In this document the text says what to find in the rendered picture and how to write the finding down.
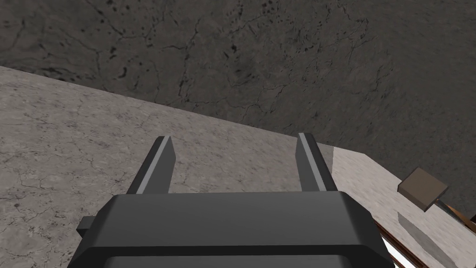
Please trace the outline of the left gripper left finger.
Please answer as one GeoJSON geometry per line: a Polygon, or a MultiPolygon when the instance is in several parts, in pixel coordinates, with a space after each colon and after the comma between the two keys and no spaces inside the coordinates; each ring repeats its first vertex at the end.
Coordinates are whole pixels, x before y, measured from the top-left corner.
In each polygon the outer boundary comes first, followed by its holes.
{"type": "Polygon", "coordinates": [[[168,193],[176,162],[171,136],[159,136],[144,159],[127,194],[168,193]]]}

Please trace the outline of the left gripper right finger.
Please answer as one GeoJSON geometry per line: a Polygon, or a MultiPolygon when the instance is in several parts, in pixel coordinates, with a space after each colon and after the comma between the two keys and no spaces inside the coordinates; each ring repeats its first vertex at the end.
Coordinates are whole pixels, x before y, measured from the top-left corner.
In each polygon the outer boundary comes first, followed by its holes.
{"type": "Polygon", "coordinates": [[[303,192],[337,191],[334,179],[311,133],[298,134],[295,159],[303,192]]]}

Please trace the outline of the brown square block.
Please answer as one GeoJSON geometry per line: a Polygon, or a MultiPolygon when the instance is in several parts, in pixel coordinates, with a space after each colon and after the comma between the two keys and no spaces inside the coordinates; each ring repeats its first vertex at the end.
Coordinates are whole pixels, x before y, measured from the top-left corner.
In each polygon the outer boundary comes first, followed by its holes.
{"type": "Polygon", "coordinates": [[[417,167],[398,184],[397,192],[426,212],[448,188],[449,186],[417,167]]]}

